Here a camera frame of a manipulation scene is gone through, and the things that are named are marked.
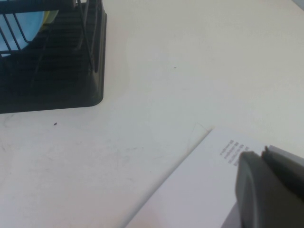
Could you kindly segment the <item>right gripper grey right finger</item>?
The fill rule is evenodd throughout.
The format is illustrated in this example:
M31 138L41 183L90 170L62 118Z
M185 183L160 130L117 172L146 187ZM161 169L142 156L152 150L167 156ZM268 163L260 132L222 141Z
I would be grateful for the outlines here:
M304 196L304 159L275 146L262 152L262 159L280 182L298 197Z

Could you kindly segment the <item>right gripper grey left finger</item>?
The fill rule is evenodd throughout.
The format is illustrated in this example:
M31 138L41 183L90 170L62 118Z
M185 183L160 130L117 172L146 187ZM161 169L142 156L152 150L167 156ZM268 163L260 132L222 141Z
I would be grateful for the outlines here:
M304 226L304 197L290 192L261 155L241 153L235 192L243 228Z

